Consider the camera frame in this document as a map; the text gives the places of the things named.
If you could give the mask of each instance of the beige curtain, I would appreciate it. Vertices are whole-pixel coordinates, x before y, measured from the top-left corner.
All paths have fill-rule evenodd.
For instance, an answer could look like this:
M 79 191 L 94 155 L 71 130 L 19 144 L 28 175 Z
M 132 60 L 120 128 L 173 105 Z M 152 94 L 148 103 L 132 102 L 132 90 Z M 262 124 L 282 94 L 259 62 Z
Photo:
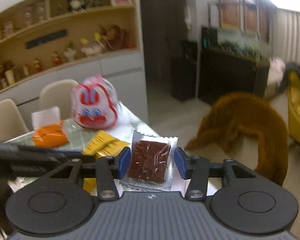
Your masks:
M 300 64 L 300 13 L 278 9 L 270 22 L 273 56 Z

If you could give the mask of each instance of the yellow package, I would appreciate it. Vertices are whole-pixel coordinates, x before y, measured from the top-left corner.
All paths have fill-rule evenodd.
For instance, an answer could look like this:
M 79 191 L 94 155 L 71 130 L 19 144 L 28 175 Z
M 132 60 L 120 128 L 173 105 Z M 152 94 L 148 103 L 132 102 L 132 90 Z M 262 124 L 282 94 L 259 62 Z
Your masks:
M 99 131 L 96 136 L 85 147 L 84 155 L 94 155 L 96 158 L 101 158 L 107 155 L 117 156 L 121 150 L 129 145 L 127 142 L 120 141 L 104 131 Z M 95 178 L 84 179 L 83 189 L 91 194 L 96 188 Z
M 100 130 L 96 135 L 90 140 L 88 145 L 84 148 L 83 155 L 95 155 L 99 150 L 101 150 L 109 142 L 115 141 L 117 138 L 114 138 L 110 134 L 106 133 L 103 130 Z

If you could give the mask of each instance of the brown fur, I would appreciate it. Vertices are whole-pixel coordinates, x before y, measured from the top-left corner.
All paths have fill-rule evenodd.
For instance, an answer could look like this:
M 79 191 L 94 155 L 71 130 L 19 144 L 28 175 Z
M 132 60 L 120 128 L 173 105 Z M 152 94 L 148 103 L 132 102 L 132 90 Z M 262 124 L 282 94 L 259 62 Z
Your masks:
M 255 171 L 282 186 L 288 170 L 287 126 L 267 102 L 253 94 L 236 92 L 221 97 L 203 118 L 197 137 L 185 149 L 216 142 L 228 152 L 240 133 L 258 139 Z

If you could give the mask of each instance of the brown snack square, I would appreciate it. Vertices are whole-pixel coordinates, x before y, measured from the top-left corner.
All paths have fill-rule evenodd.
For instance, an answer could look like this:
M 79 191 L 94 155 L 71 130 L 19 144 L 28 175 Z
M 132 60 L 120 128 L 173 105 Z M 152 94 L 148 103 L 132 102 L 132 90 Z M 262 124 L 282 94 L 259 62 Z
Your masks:
M 134 152 L 129 177 L 164 183 L 170 145 L 161 142 L 139 141 Z

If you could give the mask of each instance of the black cloth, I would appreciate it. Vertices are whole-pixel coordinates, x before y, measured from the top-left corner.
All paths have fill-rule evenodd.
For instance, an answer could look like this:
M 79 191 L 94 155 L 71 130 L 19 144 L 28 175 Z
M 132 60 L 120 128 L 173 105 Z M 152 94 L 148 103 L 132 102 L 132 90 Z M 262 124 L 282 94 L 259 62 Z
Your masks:
M 286 66 L 286 70 L 283 74 L 283 78 L 280 84 L 280 87 L 278 89 L 278 93 L 282 93 L 285 91 L 289 84 L 289 73 L 290 71 L 295 71 L 300 79 L 300 65 L 297 65 L 296 63 L 289 63 Z

